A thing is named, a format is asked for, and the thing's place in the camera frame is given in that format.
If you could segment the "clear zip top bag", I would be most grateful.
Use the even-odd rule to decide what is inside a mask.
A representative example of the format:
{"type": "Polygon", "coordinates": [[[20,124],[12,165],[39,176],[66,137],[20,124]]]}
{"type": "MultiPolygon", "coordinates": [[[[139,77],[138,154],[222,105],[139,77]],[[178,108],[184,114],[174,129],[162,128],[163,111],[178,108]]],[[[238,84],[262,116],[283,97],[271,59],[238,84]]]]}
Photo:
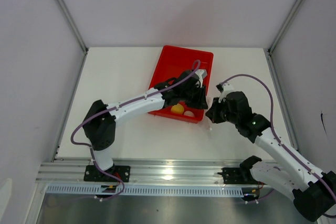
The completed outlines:
{"type": "MultiPolygon", "coordinates": [[[[212,98],[209,97],[209,96],[206,96],[206,102],[207,102],[207,105],[208,105],[208,109],[211,107],[212,105],[212,98]]],[[[205,110],[204,111],[204,118],[203,118],[203,121],[202,121],[202,124],[203,124],[203,127],[205,130],[207,130],[208,132],[211,132],[213,129],[212,129],[212,122],[211,120],[206,116],[206,112],[208,110],[205,110]]]]}

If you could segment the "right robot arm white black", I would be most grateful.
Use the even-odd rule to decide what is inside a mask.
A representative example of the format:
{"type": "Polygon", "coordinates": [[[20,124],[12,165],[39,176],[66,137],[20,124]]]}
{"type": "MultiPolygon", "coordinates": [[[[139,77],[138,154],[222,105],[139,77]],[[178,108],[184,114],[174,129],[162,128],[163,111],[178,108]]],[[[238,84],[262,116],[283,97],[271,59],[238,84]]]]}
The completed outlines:
{"type": "Polygon", "coordinates": [[[277,162],[271,166],[256,156],[246,159],[239,174],[244,183],[257,180],[271,186],[291,200],[296,210],[311,222],[325,216],[335,205],[335,172],[324,172],[282,141],[270,121],[252,112],[243,92],[224,92],[215,97],[205,115],[215,124],[232,123],[240,135],[277,162]]]}

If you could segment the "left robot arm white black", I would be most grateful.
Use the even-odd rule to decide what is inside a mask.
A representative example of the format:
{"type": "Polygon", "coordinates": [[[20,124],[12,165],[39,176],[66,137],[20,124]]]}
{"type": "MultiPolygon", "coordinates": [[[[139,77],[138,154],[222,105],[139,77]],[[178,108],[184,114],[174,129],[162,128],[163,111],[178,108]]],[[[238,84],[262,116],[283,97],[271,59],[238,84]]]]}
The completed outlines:
{"type": "Polygon", "coordinates": [[[178,78],[158,83],[133,99],[114,104],[105,104],[102,100],[95,101],[82,126],[98,165],[95,175],[102,182],[108,182],[113,178],[111,145],[116,136],[116,128],[127,120],[180,102],[192,109],[208,109],[205,77],[207,77],[205,69],[186,70],[178,78]]]}

